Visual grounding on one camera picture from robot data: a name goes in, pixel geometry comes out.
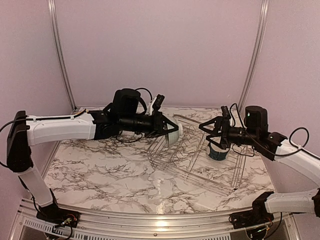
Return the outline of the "pale green bowl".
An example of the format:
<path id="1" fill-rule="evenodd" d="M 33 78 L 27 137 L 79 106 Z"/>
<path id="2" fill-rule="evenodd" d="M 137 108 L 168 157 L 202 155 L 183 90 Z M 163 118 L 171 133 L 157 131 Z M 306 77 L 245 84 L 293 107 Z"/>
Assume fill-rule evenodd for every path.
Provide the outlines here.
<path id="1" fill-rule="evenodd" d="M 165 135 L 165 141 L 168 147 L 174 145 L 179 140 L 180 136 L 183 135 L 183 125 L 181 123 L 177 123 L 177 126 L 177 131 L 173 131 Z"/>

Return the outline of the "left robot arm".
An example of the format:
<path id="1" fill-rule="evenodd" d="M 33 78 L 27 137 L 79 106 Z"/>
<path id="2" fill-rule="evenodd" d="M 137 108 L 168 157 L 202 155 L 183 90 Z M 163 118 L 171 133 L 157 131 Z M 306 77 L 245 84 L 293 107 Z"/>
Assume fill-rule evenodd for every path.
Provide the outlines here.
<path id="1" fill-rule="evenodd" d="M 145 138 L 165 137 L 168 146 L 183 134 L 183 127 L 161 111 L 164 95 L 146 104 L 138 89 L 123 88 L 115 92 L 113 101 L 102 110 L 86 110 L 61 116 L 39 117 L 18 111 L 6 141 L 6 162 L 1 166 L 18 175 L 22 185 L 38 203 L 38 214 L 53 223 L 69 213 L 60 208 L 52 190 L 46 185 L 31 158 L 31 147 L 65 140 L 105 140 L 122 131 L 141 134 Z"/>

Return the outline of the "dark teal mug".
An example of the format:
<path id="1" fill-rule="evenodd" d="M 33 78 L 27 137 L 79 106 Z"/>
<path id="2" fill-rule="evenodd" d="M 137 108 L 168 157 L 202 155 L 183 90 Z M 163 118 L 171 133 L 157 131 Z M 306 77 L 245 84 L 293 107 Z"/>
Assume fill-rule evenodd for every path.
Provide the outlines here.
<path id="1" fill-rule="evenodd" d="M 206 147 L 206 154 L 215 161 L 223 161 L 226 159 L 228 153 L 229 153 L 229 148 L 227 149 L 221 149 L 217 147 L 216 145 L 212 143 L 208 143 Z"/>

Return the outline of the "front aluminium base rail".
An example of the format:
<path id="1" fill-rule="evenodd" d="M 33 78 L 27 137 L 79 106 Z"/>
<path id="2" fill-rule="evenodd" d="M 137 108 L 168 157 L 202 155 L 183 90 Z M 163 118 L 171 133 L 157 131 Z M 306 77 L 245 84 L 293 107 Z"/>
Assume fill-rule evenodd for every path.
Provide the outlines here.
<path id="1" fill-rule="evenodd" d="M 112 212 L 62 204 L 61 208 L 79 213 L 74 228 L 54 228 L 36 217 L 33 201 L 23 199 L 11 229 L 10 240 L 41 240 L 47 235 L 73 240 L 246 240 L 247 234 L 271 226 L 270 240 L 299 240 L 291 213 L 274 214 L 272 222 L 235 229 L 230 223 L 232 210 L 186 214 Z"/>

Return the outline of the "right aluminium frame post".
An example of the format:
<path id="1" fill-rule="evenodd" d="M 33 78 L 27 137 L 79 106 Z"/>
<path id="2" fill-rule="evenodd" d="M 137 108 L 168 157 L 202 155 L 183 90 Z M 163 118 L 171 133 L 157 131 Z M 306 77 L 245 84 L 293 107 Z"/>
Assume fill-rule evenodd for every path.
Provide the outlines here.
<path id="1" fill-rule="evenodd" d="M 256 31 L 256 37 L 254 41 L 253 51 L 249 63 L 249 67 L 247 70 L 247 74 L 245 77 L 244 85 L 242 88 L 242 92 L 238 101 L 238 108 L 242 111 L 245 107 L 245 103 L 247 97 L 249 95 L 250 87 L 253 82 L 257 62 L 259 59 L 259 55 L 263 46 L 264 36 L 266 32 L 266 25 L 267 25 L 267 18 L 269 12 L 270 1 L 269 0 L 262 0 L 259 19 L 258 19 L 258 26 Z"/>

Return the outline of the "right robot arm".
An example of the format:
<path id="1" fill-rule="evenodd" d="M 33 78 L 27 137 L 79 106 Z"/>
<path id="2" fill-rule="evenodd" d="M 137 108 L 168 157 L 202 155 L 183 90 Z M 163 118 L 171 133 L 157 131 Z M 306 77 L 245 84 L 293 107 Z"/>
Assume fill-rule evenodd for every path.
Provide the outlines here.
<path id="1" fill-rule="evenodd" d="M 245 118 L 241 126 L 232 126 L 232 114 L 227 106 L 222 106 L 222 115 L 199 125 L 207 133 L 206 140 L 221 150 L 237 146 L 251 146 L 265 158 L 286 165 L 315 184 L 320 183 L 320 158 L 278 132 L 269 132 L 268 112 L 265 108 L 250 105 L 245 108 Z M 257 225 L 273 220 L 274 213 L 296 213 L 320 215 L 319 188 L 278 193 L 266 191 L 252 202 L 252 209 L 235 212 L 230 222 L 235 228 Z"/>

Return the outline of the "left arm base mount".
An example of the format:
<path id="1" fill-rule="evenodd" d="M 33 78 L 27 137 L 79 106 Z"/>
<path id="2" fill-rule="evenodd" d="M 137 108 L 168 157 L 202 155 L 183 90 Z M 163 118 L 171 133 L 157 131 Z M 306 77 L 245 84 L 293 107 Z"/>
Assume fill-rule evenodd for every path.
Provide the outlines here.
<path id="1" fill-rule="evenodd" d="M 36 214 L 36 218 L 56 225 L 61 225 L 63 221 L 66 221 L 68 218 L 70 218 L 71 222 L 67 225 L 71 226 L 72 228 L 76 228 L 79 222 L 80 213 L 74 210 L 60 209 L 57 216 L 45 216 L 44 214 L 38 212 Z"/>

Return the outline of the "aluminium frame post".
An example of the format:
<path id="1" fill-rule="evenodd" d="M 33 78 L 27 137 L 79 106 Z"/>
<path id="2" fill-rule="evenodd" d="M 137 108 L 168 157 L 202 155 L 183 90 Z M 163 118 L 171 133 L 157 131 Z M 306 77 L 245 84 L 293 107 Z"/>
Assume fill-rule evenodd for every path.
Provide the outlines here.
<path id="1" fill-rule="evenodd" d="M 247 97 L 249 95 L 250 87 L 253 82 L 257 62 L 259 59 L 259 55 L 263 46 L 264 36 L 266 32 L 266 25 L 267 25 L 267 18 L 269 12 L 270 1 L 269 0 L 262 0 L 259 19 L 258 19 L 258 26 L 256 31 L 256 37 L 254 41 L 253 51 L 249 63 L 249 67 L 247 70 L 247 74 L 245 77 L 244 85 L 242 88 L 242 92 L 238 101 L 238 108 L 242 111 L 245 107 L 245 103 Z"/>
<path id="2" fill-rule="evenodd" d="M 72 93 L 71 84 L 69 81 L 68 71 L 65 63 L 64 53 L 63 53 L 63 47 L 60 37 L 60 31 L 59 31 L 59 23 L 58 23 L 58 15 L 56 10 L 56 1 L 55 0 L 48 0 L 48 10 L 50 15 L 50 22 L 51 22 L 51 28 L 52 28 L 52 34 L 53 34 L 53 41 L 55 45 L 55 51 L 57 54 L 57 60 L 63 80 L 63 84 L 65 87 L 67 99 L 70 105 L 70 109 L 72 111 L 77 109 L 76 102 Z"/>

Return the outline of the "left aluminium frame post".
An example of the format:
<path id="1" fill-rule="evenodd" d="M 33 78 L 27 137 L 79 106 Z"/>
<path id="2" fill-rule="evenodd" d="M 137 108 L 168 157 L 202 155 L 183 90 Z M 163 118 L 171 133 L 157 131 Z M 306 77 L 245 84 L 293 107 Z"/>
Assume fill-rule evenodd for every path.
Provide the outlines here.
<path id="1" fill-rule="evenodd" d="M 52 34 L 53 34 L 53 41 L 55 45 L 55 51 L 57 54 L 57 60 L 63 80 L 63 84 L 65 87 L 67 99 L 70 105 L 70 109 L 72 111 L 77 109 L 76 102 L 72 93 L 71 84 L 69 81 L 68 71 L 65 63 L 64 53 L 63 53 L 63 47 L 60 37 L 60 31 L 59 31 L 59 23 L 58 23 L 58 15 L 56 10 L 56 1 L 55 0 L 48 0 L 48 10 L 50 15 L 50 22 L 51 22 L 51 28 L 52 28 Z"/>

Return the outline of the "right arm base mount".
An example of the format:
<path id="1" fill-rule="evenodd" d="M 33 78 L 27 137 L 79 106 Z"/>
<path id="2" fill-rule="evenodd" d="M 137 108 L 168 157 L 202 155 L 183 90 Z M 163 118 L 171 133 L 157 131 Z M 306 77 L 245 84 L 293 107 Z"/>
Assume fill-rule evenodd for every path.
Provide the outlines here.
<path id="1" fill-rule="evenodd" d="M 229 215 L 228 220 L 234 229 L 241 229 L 272 222 L 274 215 L 272 213 L 251 209 L 234 212 Z"/>

